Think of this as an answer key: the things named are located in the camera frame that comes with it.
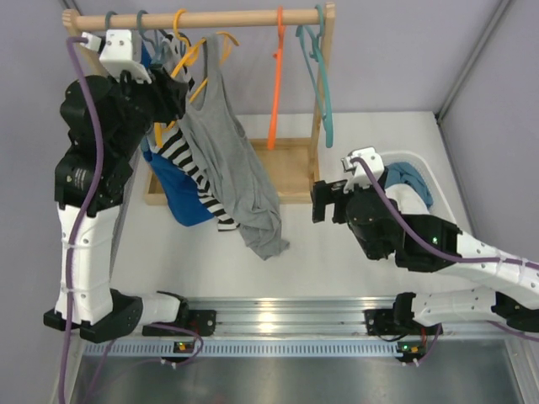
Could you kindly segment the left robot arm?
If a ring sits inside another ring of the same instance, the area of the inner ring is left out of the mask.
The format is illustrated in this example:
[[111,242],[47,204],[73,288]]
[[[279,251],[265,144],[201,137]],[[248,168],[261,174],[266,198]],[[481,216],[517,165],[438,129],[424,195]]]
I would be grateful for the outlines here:
[[185,332],[190,314],[181,297],[165,292],[124,295],[110,286],[115,223],[133,174],[131,158],[154,124],[183,117],[189,86],[164,69],[150,69],[138,82],[92,75],[66,89],[60,115],[71,145],[55,168],[54,200],[61,222],[60,294],[44,314],[46,326],[73,327],[82,339],[104,343],[137,327],[161,322]]

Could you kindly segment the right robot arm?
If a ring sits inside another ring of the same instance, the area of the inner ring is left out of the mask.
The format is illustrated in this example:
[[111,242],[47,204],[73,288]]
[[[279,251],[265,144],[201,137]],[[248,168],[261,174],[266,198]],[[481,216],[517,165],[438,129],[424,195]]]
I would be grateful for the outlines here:
[[403,214],[396,200],[380,196],[375,186],[353,191],[344,186],[343,181],[313,185],[313,222],[324,221],[332,205],[333,223],[347,225],[371,261],[393,258],[410,272],[475,283],[470,290],[400,293],[389,312],[367,314],[372,331],[412,334],[444,322],[495,322],[537,332],[537,263],[500,252],[438,216]]

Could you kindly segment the grey tank top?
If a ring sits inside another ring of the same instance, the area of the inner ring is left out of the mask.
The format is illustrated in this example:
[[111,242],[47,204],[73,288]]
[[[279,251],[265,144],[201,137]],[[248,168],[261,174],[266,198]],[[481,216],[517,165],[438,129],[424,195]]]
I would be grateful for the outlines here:
[[200,49],[207,83],[186,103],[179,126],[211,192],[239,224],[245,245],[263,260],[276,257],[290,246],[281,235],[279,196],[233,112],[221,72],[219,36],[207,36]]

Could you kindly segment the yellow plastic hanger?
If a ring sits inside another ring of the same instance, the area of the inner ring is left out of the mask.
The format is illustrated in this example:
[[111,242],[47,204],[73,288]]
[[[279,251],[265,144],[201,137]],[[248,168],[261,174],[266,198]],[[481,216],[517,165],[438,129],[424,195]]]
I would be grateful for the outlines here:
[[[188,45],[189,44],[188,41],[180,35],[180,30],[179,30],[180,19],[182,15],[185,14],[186,12],[187,10],[185,8],[181,8],[174,15],[173,33],[174,33],[174,36],[180,42],[184,43],[185,45]],[[234,45],[240,46],[240,43],[234,35],[230,34],[227,31],[217,31],[216,33],[223,37],[223,48],[222,48],[222,55],[221,55],[221,60],[220,60],[220,64],[222,65],[227,60],[227,58],[231,55],[232,47]],[[175,68],[170,73],[171,78],[176,78],[183,67],[192,66],[196,63],[198,59],[198,55],[199,55],[199,50],[205,42],[206,42],[206,38],[202,38],[195,45],[187,46],[186,52],[184,53],[182,58],[179,60]],[[175,123],[176,121],[171,121],[166,128],[163,128],[163,124],[161,123],[156,123],[154,125],[154,137],[158,146],[163,146],[163,132],[171,130]]]

